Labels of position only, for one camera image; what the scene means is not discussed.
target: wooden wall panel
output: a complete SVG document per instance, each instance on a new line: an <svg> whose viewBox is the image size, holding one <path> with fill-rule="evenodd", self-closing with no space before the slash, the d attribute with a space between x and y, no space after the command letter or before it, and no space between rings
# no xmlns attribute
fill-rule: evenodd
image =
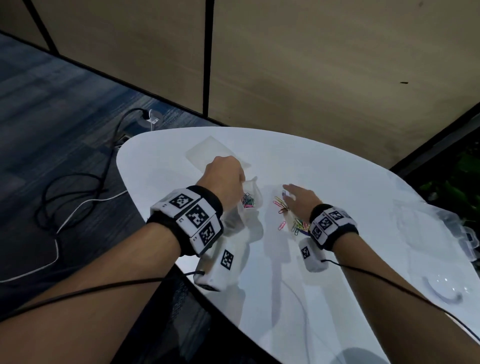
<svg viewBox="0 0 480 364"><path fill-rule="evenodd" d="M48 49L45 40L22 0L0 1L0 29Z"/></svg>
<svg viewBox="0 0 480 364"><path fill-rule="evenodd" d="M389 168L480 101L479 13L473 0L216 1L209 116Z"/></svg>
<svg viewBox="0 0 480 364"><path fill-rule="evenodd" d="M34 0L61 55L201 112L204 0Z"/></svg>

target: person's left hand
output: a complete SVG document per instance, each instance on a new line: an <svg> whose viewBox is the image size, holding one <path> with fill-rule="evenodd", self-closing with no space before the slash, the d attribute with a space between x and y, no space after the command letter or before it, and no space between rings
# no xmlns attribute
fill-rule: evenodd
<svg viewBox="0 0 480 364"><path fill-rule="evenodd" d="M213 192L222 203L223 210L229 211L243 197L242 183L245 174L240 162L235 157L215 157L207 164L204 175L197 185Z"/></svg>

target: person's left arm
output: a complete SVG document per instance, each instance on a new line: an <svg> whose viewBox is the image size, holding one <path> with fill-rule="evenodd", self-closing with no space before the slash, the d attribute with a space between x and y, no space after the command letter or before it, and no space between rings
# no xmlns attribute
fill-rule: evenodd
<svg viewBox="0 0 480 364"><path fill-rule="evenodd" d="M198 185L229 210L245 180L234 157L216 157ZM149 223L30 303L124 280L164 277L181 254L166 227ZM99 291L49 304L0 324L2 363L110 363L159 283Z"/></svg>

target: black and white square marker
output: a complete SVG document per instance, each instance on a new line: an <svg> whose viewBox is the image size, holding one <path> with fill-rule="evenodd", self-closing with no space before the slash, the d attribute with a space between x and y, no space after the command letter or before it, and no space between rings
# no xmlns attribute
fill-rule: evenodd
<svg viewBox="0 0 480 364"><path fill-rule="evenodd" d="M182 209L184 206L187 206L193 199L185 196L184 194L180 194L177 197L170 200L168 203L172 204L176 208Z"/></svg>
<svg viewBox="0 0 480 364"><path fill-rule="evenodd" d="M208 220L208 215L198 205L187 212L185 216L192 222L193 225L195 225L196 228L199 228L205 221Z"/></svg>
<svg viewBox="0 0 480 364"><path fill-rule="evenodd" d="M312 230L313 237L318 241L320 240L320 236L322 234L323 234L322 229L320 229L318 226L315 225L315 227Z"/></svg>
<svg viewBox="0 0 480 364"><path fill-rule="evenodd" d="M204 226L203 229L200 230L200 239L202 240L202 243L204 246L206 246L215 236L215 230L212 226L212 223L209 222Z"/></svg>
<svg viewBox="0 0 480 364"><path fill-rule="evenodd" d="M227 249L223 252L222 261L220 262L226 269L230 270L233 262L233 254L230 253Z"/></svg>
<svg viewBox="0 0 480 364"><path fill-rule="evenodd" d="M310 256L310 251L308 250L307 246L301 250L301 254L303 256L303 259L307 259Z"/></svg>
<svg viewBox="0 0 480 364"><path fill-rule="evenodd" d="M338 211L336 211L336 210L335 210L335 211L332 211L332 212L329 212L328 214L329 214L329 215L331 216L331 218L332 218L333 220L335 220L335 221L336 221L336 220L340 220L341 218L343 218L343 215L340 214L340 213L339 213Z"/></svg>
<svg viewBox="0 0 480 364"><path fill-rule="evenodd" d="M328 229L330 226L333 225L333 222L330 221L329 218L326 218L326 217L325 217L325 218L321 219L321 220L318 222L318 224L320 225L320 227L321 227L323 230L326 230L326 229Z"/></svg>

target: person's right arm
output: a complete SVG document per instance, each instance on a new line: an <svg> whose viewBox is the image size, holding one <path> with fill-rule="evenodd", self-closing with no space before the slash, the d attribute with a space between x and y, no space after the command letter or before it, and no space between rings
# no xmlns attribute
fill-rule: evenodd
<svg viewBox="0 0 480 364"><path fill-rule="evenodd" d="M308 221L321 200L313 191L284 185L290 210ZM340 264L362 268L422 296L383 261L357 234L342 235L333 245ZM343 268L374 334L392 364L476 363L480 345L443 312L370 275Z"/></svg>

